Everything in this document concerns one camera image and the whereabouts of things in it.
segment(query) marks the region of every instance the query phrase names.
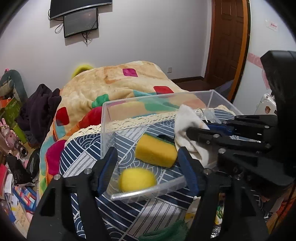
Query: green cloth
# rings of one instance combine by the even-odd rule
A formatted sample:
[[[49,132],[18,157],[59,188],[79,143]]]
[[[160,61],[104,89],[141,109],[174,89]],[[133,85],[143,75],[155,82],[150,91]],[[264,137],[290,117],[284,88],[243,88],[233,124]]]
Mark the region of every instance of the green cloth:
[[[94,109],[94,108],[96,108],[96,107],[103,106],[103,104],[104,104],[106,101],[110,101],[110,100],[109,100],[109,95],[108,95],[108,94],[100,95],[100,96],[98,96],[98,97],[95,99],[95,101],[91,104],[91,107]]]
[[[187,225],[183,220],[179,220],[163,230],[141,235],[139,241],[184,241],[187,232]]]

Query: yellow sponge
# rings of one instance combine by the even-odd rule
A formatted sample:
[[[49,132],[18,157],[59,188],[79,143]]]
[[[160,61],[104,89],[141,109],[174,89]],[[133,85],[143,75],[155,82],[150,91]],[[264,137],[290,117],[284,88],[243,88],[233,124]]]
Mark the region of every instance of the yellow sponge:
[[[118,179],[118,187],[123,192],[139,191],[156,184],[153,172],[140,167],[125,169]]]
[[[145,133],[136,145],[135,158],[170,168],[177,159],[177,150],[174,144]]]

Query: wooden door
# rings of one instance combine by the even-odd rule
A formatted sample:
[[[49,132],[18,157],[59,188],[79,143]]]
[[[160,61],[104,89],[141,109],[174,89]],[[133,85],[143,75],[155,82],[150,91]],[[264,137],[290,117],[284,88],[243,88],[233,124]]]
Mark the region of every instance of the wooden door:
[[[233,80],[241,55],[244,10],[243,0],[213,0],[212,49],[206,69],[206,81],[216,88]]]

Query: yellow ball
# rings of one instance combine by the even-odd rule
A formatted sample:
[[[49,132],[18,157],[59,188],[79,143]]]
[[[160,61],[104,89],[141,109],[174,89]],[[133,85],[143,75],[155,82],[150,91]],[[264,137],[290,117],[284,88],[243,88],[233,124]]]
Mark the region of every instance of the yellow ball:
[[[156,184],[153,172],[140,167],[125,169],[118,179],[118,187],[123,192],[139,191]]]

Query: sticker on wall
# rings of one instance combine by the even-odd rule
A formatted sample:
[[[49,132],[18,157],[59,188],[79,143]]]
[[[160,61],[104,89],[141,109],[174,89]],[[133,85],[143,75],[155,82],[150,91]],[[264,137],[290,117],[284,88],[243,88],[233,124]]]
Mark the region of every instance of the sticker on wall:
[[[278,28],[277,23],[269,21],[268,19],[265,20],[265,23],[266,23],[266,27],[268,27],[274,31],[277,31],[277,28]]]
[[[269,86],[269,83],[268,83],[268,80],[267,80],[267,77],[266,77],[266,73],[265,73],[265,71],[263,69],[263,65],[261,63],[260,57],[255,55],[255,54],[248,53],[247,60],[250,63],[252,63],[252,64],[258,66],[260,69],[262,69],[262,79],[263,79],[263,82],[265,84],[266,89],[269,90],[270,86]]]

